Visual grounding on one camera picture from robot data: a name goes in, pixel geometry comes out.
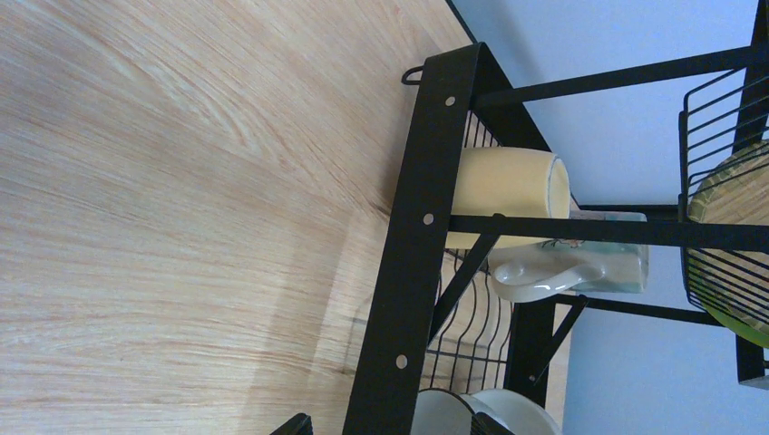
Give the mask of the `green plastic plate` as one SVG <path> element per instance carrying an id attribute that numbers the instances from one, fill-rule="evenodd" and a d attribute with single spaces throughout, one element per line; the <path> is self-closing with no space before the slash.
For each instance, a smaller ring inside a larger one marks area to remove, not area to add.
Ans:
<path id="1" fill-rule="evenodd" d="M 704 309 L 721 325 L 731 330 L 740 338 L 746 341 L 756 344 L 762 348 L 768 348 L 768 334 L 760 332 L 754 329 L 752 326 L 735 319 L 733 316 L 723 313 L 716 306 L 713 306 L 708 301 L 703 302 Z"/>

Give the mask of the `plain white bowl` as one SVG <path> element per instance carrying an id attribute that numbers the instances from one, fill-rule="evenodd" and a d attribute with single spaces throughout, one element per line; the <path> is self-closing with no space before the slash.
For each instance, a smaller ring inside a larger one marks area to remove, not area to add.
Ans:
<path id="1" fill-rule="evenodd" d="M 515 391 L 489 389 L 472 397 L 490 407 L 514 434 L 562 434 L 559 424 L 544 408 Z"/>

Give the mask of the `black rimmed white bowl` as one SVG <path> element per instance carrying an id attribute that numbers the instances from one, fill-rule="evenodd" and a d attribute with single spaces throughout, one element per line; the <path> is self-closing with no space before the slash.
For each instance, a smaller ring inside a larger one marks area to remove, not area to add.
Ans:
<path id="1" fill-rule="evenodd" d="M 417 395 L 411 434 L 467 435 L 474 414 L 471 404 L 453 392 L 422 390 Z"/>

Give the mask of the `yellow ceramic mug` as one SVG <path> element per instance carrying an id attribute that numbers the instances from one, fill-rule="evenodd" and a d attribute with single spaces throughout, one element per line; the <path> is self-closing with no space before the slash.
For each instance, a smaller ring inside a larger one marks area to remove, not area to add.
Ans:
<path id="1" fill-rule="evenodd" d="M 569 174 L 558 155 L 513 147 L 462 151 L 454 216 L 567 219 L 570 211 Z"/>

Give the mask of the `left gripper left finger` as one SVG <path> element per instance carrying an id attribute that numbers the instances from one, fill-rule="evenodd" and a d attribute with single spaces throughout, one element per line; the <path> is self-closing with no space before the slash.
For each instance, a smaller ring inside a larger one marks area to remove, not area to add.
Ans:
<path id="1" fill-rule="evenodd" d="M 300 412 L 273 430 L 270 435 L 313 435 L 314 428 L 311 417 Z"/>

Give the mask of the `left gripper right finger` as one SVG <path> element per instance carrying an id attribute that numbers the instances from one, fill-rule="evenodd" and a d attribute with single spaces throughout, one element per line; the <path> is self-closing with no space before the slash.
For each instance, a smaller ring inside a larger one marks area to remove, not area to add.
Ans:
<path id="1" fill-rule="evenodd" d="M 472 415 L 471 435 L 514 435 L 490 415 L 477 412 Z"/>

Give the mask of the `black wire dish rack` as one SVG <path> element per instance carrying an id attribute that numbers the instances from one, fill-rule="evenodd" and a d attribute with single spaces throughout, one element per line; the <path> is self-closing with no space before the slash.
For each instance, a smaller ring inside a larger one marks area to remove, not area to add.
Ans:
<path id="1" fill-rule="evenodd" d="M 746 47 L 523 88 L 511 86 L 488 46 L 429 57 L 402 83 L 418 93 L 343 431 L 404 434 L 412 428 L 420 368 L 482 262 L 501 237 L 580 236 L 599 242 L 714 247 L 723 231 L 689 224 L 682 206 L 637 224 L 566 224 L 551 218 L 454 216 L 450 210 L 469 115 L 504 146 L 547 150 L 525 103 L 711 73 L 768 72 L 768 4 L 756 7 Z"/>

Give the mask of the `woven bamboo plate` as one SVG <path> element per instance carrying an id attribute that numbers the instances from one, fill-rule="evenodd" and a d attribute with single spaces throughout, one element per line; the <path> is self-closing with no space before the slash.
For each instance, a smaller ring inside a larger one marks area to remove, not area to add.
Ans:
<path id="1" fill-rule="evenodd" d="M 727 157 L 690 195 L 686 217 L 724 232 L 714 247 L 684 252 L 692 304 L 708 301 L 768 334 L 768 141 Z"/>

